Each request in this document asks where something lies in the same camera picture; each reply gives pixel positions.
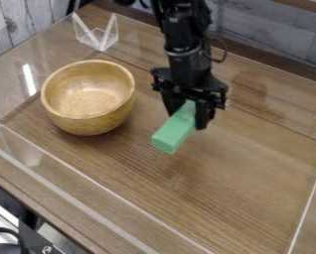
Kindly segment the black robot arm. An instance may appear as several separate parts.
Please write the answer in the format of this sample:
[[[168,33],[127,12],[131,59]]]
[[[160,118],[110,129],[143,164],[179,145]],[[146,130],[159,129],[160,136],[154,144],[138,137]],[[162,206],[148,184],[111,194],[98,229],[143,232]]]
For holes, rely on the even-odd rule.
[[[163,51],[168,65],[152,67],[152,89],[160,93],[168,115],[187,100],[195,104],[195,128],[203,130],[215,117],[217,109],[225,109],[229,86],[213,75],[213,63],[207,28],[211,10],[205,0],[150,0],[156,24],[164,37]]]

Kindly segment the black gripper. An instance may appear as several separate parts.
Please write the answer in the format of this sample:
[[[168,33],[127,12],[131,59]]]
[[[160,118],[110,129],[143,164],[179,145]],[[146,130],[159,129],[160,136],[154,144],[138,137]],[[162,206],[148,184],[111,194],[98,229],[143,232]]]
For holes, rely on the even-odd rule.
[[[203,130],[214,119],[215,108],[225,109],[227,85],[213,76],[211,48],[199,46],[187,52],[167,51],[168,66],[152,67],[152,89],[162,95],[167,114],[173,115],[187,100],[195,102],[195,128]]]

